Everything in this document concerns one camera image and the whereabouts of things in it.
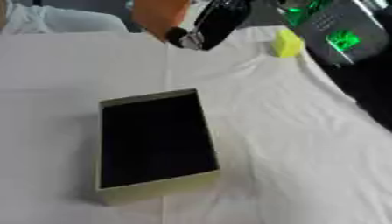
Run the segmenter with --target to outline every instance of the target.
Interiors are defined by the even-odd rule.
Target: yellow cube
[[[289,29],[284,29],[276,34],[272,47],[279,58],[294,57],[301,53],[304,41]]]

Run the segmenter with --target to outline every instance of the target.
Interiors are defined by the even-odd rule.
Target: person
[[[114,15],[63,10],[52,6],[27,7],[11,0],[0,0],[0,33],[128,32]]]

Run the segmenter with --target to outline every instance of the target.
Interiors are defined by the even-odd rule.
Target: device
[[[210,50],[248,17],[252,1],[213,0],[199,15],[192,31],[173,27],[166,37],[178,47]],[[283,23],[327,64],[355,64],[377,55],[389,44],[389,35],[374,17],[375,12],[388,7],[382,0],[268,0],[265,3],[276,9]]]

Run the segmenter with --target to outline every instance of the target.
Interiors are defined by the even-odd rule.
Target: green light
[[[308,20],[314,13],[322,11],[331,1],[332,0],[313,0],[305,7],[289,8],[284,15],[292,26],[298,26]]]
[[[336,31],[326,37],[329,44],[340,52],[344,52],[358,45],[361,40],[350,31]]]
[[[301,11],[301,9],[299,9],[299,8],[290,8],[290,9],[288,9],[288,11],[299,12],[299,11]]]

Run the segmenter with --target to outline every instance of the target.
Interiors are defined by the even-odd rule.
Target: black box
[[[96,191],[110,205],[192,189],[219,175],[195,89],[101,102]]]

